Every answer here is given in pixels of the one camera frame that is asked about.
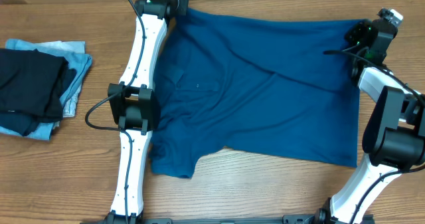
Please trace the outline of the blue polo shirt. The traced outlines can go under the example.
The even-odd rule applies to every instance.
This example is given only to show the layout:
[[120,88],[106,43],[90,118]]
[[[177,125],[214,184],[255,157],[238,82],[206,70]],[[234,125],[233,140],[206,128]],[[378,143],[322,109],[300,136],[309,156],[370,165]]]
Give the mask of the blue polo shirt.
[[356,166],[359,89],[337,54],[354,24],[177,17],[155,67],[152,172],[190,178],[225,147]]

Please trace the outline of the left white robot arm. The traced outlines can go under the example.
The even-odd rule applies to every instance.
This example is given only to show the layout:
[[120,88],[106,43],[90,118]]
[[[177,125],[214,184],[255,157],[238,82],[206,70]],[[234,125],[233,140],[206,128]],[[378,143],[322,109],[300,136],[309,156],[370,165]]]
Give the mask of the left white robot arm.
[[120,165],[114,200],[105,223],[142,223],[147,152],[160,117],[153,81],[155,65],[172,18],[185,15],[189,0],[137,0],[135,37],[126,69],[108,87],[108,102],[120,133]]

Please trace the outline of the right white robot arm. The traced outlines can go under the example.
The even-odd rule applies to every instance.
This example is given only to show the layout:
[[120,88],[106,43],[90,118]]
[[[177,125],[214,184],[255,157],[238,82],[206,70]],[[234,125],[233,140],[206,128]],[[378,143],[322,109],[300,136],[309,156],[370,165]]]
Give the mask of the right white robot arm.
[[364,155],[345,186],[306,223],[372,223],[365,213],[384,188],[405,173],[424,169],[424,95],[384,64],[403,20],[394,9],[363,20],[345,35],[349,48],[330,55],[352,58],[351,80],[376,105],[365,128]]

